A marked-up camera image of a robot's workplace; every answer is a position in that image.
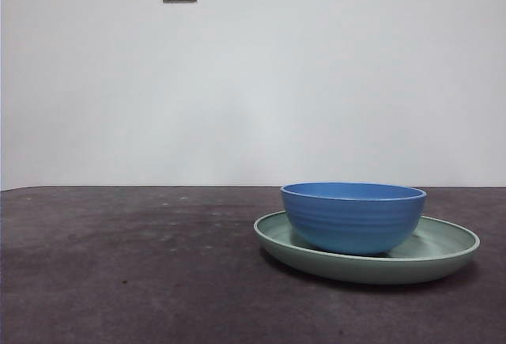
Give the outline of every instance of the plate rim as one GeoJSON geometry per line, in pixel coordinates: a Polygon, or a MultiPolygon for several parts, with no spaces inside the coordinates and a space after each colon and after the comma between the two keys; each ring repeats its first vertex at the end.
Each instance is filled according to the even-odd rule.
{"type": "Polygon", "coordinates": [[[424,262],[424,261],[434,261],[434,260],[452,259],[452,258],[455,258],[455,257],[460,257],[460,256],[467,255],[467,254],[470,254],[470,253],[476,251],[478,249],[478,247],[480,246],[480,238],[478,237],[478,235],[476,233],[474,233],[470,229],[467,229],[467,228],[462,227],[461,225],[458,225],[458,224],[455,224],[455,223],[451,223],[449,221],[445,221],[445,220],[441,220],[441,219],[436,219],[434,217],[429,217],[429,216],[421,215],[421,218],[428,219],[430,221],[431,220],[432,221],[438,221],[439,223],[443,223],[443,224],[446,224],[446,225],[451,225],[454,228],[461,229],[464,232],[467,232],[468,234],[470,234],[474,238],[474,244],[471,245],[471,247],[469,247],[469,248],[467,248],[467,249],[465,249],[463,251],[457,251],[455,253],[450,253],[450,254],[447,254],[447,255],[434,255],[432,257],[416,257],[416,258],[394,258],[394,259],[392,259],[392,258],[384,258],[384,257],[367,257],[367,256],[364,256],[364,255],[345,255],[345,254],[341,254],[341,253],[331,253],[331,252],[328,252],[328,251],[317,251],[315,249],[301,248],[301,247],[297,247],[295,245],[291,245],[291,244],[287,244],[287,243],[281,242],[279,240],[276,240],[276,239],[274,239],[272,237],[267,236],[262,231],[260,231],[260,229],[259,229],[259,223],[261,221],[266,220],[269,217],[273,217],[274,215],[279,215],[279,214],[286,214],[286,211],[283,210],[283,211],[273,212],[271,214],[267,214],[267,215],[259,217],[255,221],[255,223],[253,224],[253,228],[255,229],[256,234],[258,236],[264,238],[265,240],[268,240],[270,242],[276,243],[277,245],[280,245],[282,247],[291,248],[291,249],[294,249],[296,251],[303,251],[303,252],[311,253],[313,255],[323,255],[323,256],[327,256],[327,257],[331,257],[331,258],[336,258],[336,259],[355,259],[355,260],[358,259],[358,260],[373,261],[373,262],[424,262]]]}

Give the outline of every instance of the green plate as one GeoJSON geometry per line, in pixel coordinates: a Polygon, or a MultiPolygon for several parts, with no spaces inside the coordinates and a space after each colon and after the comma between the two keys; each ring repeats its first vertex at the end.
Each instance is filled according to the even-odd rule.
{"type": "Polygon", "coordinates": [[[445,277],[466,265],[480,245],[469,229],[425,216],[408,240],[373,257],[315,248],[293,231],[286,212],[261,217],[254,227],[262,246],[291,267],[320,277],[377,285],[445,277]]]}

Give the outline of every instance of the gray tabletop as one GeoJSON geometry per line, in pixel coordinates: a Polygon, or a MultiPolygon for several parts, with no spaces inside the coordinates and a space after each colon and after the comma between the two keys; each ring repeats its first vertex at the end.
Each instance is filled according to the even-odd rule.
{"type": "Polygon", "coordinates": [[[422,187],[481,238],[418,285],[331,281],[260,248],[276,187],[2,192],[2,343],[506,342],[506,188],[422,187]]]}

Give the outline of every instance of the ceramic bowl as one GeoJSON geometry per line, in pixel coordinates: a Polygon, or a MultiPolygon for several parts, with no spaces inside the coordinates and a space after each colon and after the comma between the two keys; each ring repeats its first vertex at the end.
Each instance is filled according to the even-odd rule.
{"type": "Polygon", "coordinates": [[[401,244],[417,227],[427,194],[377,183],[295,183],[281,196],[289,221],[326,251],[373,255],[401,244]]]}

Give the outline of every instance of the bowl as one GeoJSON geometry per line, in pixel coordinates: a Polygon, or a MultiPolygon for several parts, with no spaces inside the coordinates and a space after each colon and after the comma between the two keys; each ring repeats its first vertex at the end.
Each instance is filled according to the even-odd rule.
{"type": "Polygon", "coordinates": [[[295,232],[325,251],[374,255],[406,240],[427,194],[378,183],[295,183],[281,196],[295,232]]]}

